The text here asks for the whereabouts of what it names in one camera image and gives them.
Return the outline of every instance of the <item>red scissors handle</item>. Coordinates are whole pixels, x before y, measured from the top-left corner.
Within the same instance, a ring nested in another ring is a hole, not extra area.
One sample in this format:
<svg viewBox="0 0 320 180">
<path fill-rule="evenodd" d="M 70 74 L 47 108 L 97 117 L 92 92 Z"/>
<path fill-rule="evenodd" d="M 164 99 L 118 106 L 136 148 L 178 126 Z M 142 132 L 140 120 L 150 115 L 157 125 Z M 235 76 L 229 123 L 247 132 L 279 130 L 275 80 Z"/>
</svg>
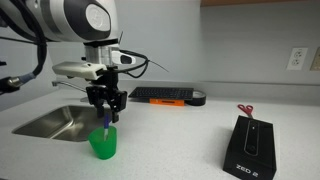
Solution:
<svg viewBox="0 0 320 180">
<path fill-rule="evenodd" d="M 249 116 L 249 118 L 253 118 L 252 117 L 253 106 L 251 105 L 244 106 L 243 104 L 238 104 L 238 108 L 241 109 L 244 113 L 246 113 Z"/>
</svg>

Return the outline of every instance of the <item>outlet cover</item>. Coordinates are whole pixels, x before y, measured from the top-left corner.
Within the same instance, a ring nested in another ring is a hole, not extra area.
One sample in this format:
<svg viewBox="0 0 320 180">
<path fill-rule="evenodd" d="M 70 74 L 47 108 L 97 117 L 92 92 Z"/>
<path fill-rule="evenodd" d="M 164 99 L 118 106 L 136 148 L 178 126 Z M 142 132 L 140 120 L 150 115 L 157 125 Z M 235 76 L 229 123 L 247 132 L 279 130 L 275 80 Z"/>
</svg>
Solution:
<svg viewBox="0 0 320 180">
<path fill-rule="evenodd" d="M 310 68 L 311 71 L 320 71 L 320 47 L 318 48 L 316 55 L 314 56 L 313 63 Z"/>
<path fill-rule="evenodd" d="M 301 70 L 308 48 L 293 48 L 289 58 L 287 70 Z"/>
</svg>

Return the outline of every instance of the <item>pen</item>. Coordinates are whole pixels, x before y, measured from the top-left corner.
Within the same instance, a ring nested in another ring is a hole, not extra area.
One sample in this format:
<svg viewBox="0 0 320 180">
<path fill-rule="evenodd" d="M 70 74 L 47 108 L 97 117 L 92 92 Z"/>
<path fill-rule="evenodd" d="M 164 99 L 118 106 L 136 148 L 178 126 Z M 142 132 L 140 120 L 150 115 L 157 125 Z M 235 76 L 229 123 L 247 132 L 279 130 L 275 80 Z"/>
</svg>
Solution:
<svg viewBox="0 0 320 180">
<path fill-rule="evenodd" d="M 106 114 L 104 117 L 104 136 L 103 139 L 106 141 L 109 133 L 109 116 Z"/>
</svg>

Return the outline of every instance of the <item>countertop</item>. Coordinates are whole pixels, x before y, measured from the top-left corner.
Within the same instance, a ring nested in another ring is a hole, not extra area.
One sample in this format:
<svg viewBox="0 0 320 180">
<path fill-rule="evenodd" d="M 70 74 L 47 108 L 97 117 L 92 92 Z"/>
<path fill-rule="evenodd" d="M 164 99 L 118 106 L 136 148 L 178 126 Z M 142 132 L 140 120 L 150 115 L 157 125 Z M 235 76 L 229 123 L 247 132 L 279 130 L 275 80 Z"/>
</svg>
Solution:
<svg viewBox="0 0 320 180">
<path fill-rule="evenodd" d="M 239 115 L 238 103 L 254 106 L 256 119 L 273 123 L 274 179 L 320 177 L 320 107 L 272 101 L 207 98 L 202 107 L 151 105 L 128 100 L 120 121 L 117 153 L 98 159 L 88 142 L 12 134 L 53 109 L 82 105 L 85 94 L 54 93 L 0 112 L 0 179 L 237 179 L 222 171 Z"/>
</svg>

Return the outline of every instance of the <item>stainless steel sink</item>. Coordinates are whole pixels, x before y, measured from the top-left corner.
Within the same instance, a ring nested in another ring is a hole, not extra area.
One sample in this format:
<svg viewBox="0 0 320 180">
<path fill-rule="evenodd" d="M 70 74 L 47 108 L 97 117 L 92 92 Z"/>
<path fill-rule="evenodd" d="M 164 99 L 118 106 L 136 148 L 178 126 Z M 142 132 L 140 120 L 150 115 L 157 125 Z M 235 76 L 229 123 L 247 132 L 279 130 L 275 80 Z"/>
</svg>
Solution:
<svg viewBox="0 0 320 180">
<path fill-rule="evenodd" d="M 111 115 L 109 109 L 105 109 L 105 113 Z M 12 133 L 82 142 L 87 140 L 93 130 L 101 126 L 103 118 L 97 118 L 94 107 L 64 106 L 22 125 Z"/>
</svg>

